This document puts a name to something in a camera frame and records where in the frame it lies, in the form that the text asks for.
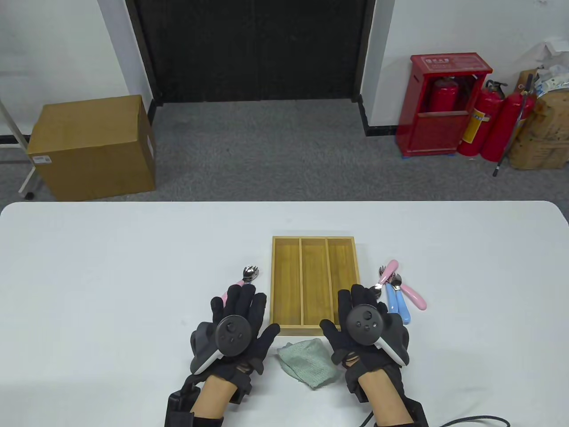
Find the person's left hand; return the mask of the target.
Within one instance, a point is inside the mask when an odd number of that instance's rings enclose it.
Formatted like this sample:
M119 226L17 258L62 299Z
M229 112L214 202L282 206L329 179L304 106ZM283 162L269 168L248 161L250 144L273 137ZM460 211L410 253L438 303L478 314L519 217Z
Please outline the person's left hand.
M280 332L280 326L273 323L260 333L266 303L267 296L256 291L252 283L230 286L226 302L222 301L222 297L214 297L211 300L213 323L218 324L229 315L239 315L248 321L252 330L252 341L244 352L234 357L223 357L206 370L208 376L216 376L236 387L236 392L230 400L232 403L239 403L250 393L253 372L263 374L264 360L274 338Z

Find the person's right hand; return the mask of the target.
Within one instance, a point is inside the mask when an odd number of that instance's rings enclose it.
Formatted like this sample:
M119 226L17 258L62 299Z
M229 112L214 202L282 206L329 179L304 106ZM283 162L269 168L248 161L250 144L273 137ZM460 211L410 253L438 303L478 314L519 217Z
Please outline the person's right hand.
M401 368L410 362L409 332L400 315L388 312L374 293L360 284L338 292L339 327L328 319L320 328L333 348L333 364L345 369L345 381L358 401L368 402L359 379L367 373L384 371L396 391L404 397Z

